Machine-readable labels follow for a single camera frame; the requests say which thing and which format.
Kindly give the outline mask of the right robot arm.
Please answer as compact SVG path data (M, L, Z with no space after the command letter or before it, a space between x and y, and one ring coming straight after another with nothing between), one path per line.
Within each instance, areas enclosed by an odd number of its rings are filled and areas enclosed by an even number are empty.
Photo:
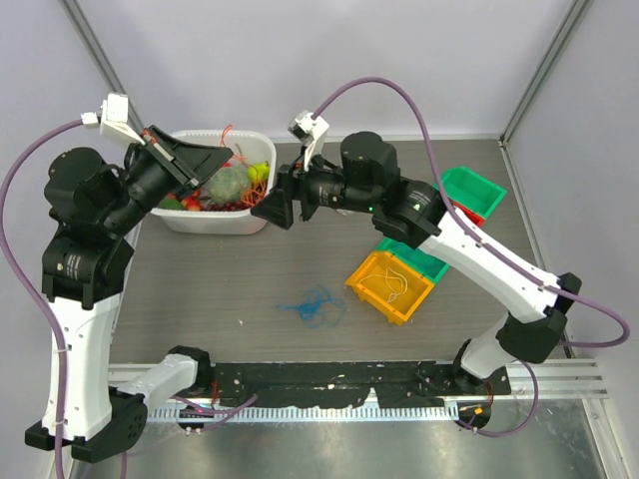
M507 313L457 352L450 379L459 392L476 392L515 360L544 362L567 323L571 302L561 298L563 287L579 287L580 280L537 268L447 204L441 189L403 177L395 147L380 135L351 134L339 152L338 166L320 155L300 155L281 166L275 186L252 207L252 215L287 230L295 205L305 221L320 207L369 213L385 237L438 258L495 297Z

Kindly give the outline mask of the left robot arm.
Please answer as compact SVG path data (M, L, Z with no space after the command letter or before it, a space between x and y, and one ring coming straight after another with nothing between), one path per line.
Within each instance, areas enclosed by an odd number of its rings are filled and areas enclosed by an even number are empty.
M172 348L119 387L108 382L109 354L134 254L128 234L166 196L189 195L232 155L149 127L122 166L88 147L52 162L44 195L58 227L43 253L42 291L61 329L64 344L53 362L66 364L66 393L51 395L44 417L26 431L29 446L66 446L73 458L97 463L131 449L148 414L168 399L211 390L211 358L197 347Z

